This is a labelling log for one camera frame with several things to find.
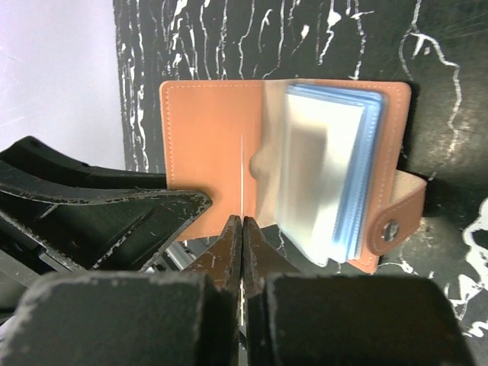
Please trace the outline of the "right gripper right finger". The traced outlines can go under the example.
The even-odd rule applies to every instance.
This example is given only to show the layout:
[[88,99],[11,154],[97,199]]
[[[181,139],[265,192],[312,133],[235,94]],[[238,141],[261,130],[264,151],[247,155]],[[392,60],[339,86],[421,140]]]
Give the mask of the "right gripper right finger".
[[251,365],[463,365],[466,342],[432,281],[306,275],[246,217],[242,227]]

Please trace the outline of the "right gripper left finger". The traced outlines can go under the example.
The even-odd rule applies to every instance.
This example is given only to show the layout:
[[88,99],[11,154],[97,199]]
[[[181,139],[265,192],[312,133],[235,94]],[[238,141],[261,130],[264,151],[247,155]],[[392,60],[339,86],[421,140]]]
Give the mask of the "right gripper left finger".
[[236,365],[242,224],[184,271],[50,273],[26,291],[3,365]]

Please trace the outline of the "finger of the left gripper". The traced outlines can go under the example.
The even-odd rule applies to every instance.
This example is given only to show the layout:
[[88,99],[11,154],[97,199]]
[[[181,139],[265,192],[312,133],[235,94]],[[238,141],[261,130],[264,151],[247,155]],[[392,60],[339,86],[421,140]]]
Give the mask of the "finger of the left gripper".
[[49,271],[146,271],[212,204],[161,174],[91,166],[32,136],[1,153],[1,251]]

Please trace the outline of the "pink leather card holder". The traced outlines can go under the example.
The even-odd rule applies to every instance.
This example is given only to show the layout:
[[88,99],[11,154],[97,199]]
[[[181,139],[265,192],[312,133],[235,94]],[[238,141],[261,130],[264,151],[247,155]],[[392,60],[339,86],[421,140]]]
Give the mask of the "pink leather card holder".
[[[241,134],[244,136],[244,216],[275,225],[281,165],[281,127],[288,80],[167,81],[162,83],[162,129],[167,183],[199,189],[211,207],[180,240],[220,234],[240,215]],[[411,90],[404,82],[324,79],[322,85],[381,93],[387,102],[375,148],[360,255],[352,265],[376,271],[379,258],[419,227],[425,201],[422,178],[397,169]]]

